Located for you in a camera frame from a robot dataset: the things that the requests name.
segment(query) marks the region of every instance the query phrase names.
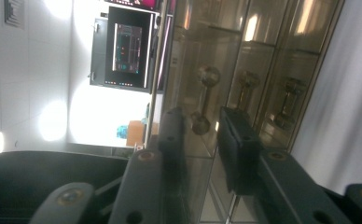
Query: white wall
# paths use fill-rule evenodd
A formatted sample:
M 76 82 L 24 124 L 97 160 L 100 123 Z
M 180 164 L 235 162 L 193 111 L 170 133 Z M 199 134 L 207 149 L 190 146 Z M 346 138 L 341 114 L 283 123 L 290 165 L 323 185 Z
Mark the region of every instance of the white wall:
M 293 155 L 339 193 L 362 183 L 362 1 L 345 1 Z
M 45 141 L 39 123 L 48 105 L 67 103 L 72 0 L 49 2 L 62 5 L 50 8 L 44 0 L 25 0 L 25 25 L 19 29 L 4 24 L 0 1 L 0 132 L 5 150 L 56 149 L 62 142 Z M 52 10 L 56 7 L 63 9 L 61 15 Z M 66 110 L 56 107 L 53 115 L 57 121 L 50 128 L 56 130 Z
M 90 86 L 93 25 L 98 11 L 97 0 L 74 2 L 68 142 L 124 147 L 126 140 L 117 138 L 117 128 L 146 115 L 149 94 Z

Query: wall vent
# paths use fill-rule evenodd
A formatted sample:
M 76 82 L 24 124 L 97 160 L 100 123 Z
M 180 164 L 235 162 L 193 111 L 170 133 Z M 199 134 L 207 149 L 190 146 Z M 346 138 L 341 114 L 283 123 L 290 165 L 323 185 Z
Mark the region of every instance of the wall vent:
M 24 29 L 24 0 L 4 0 L 5 23 Z

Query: monitor screen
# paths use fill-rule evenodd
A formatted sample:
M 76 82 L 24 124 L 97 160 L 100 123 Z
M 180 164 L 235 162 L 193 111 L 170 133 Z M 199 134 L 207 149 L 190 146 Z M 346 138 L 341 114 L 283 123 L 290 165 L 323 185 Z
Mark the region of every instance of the monitor screen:
M 148 90 L 153 21 L 152 13 L 109 8 L 105 85 Z
M 138 74 L 143 29 L 115 23 L 113 71 Z

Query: computer monitor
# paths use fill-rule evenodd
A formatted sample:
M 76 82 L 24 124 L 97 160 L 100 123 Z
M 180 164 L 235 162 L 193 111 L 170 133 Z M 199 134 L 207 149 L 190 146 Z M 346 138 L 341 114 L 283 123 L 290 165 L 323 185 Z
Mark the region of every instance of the computer monitor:
M 156 0 L 105 0 L 106 2 L 128 6 L 128 7 L 137 7 L 147 10 L 156 10 L 157 1 Z
M 109 87 L 149 90 L 149 62 L 153 13 L 110 7 L 104 84 Z

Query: glass cabinet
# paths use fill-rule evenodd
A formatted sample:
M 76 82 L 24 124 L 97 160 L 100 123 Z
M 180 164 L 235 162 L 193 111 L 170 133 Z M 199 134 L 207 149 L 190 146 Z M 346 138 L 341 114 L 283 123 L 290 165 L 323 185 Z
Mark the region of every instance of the glass cabinet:
M 342 4 L 177 1 L 163 107 L 180 106 L 186 118 L 190 223 L 258 223 L 254 199 L 226 188 L 219 109 L 243 111 L 265 147 L 290 152 Z

